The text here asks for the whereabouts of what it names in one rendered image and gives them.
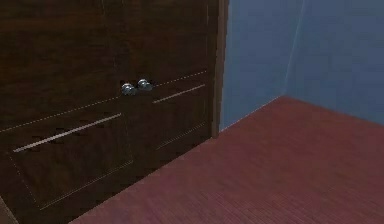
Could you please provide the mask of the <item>round silver door knob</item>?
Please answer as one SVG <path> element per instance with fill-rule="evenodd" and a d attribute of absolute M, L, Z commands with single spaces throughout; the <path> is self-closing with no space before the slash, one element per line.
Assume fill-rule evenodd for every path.
<path fill-rule="evenodd" d="M 121 93 L 124 95 L 124 96 L 133 96 L 137 93 L 137 89 L 134 85 L 130 84 L 130 83 L 125 83 L 121 86 Z"/>
<path fill-rule="evenodd" d="M 153 89 L 153 85 L 146 79 L 140 79 L 137 85 L 138 89 L 141 91 L 151 91 Z"/>

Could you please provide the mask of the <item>dark brown wooden door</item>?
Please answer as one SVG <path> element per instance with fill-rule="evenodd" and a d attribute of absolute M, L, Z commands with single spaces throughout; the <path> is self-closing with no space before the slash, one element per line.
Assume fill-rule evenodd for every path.
<path fill-rule="evenodd" d="M 218 13 L 219 0 L 0 0 L 0 224 L 69 224 L 208 140 Z"/>

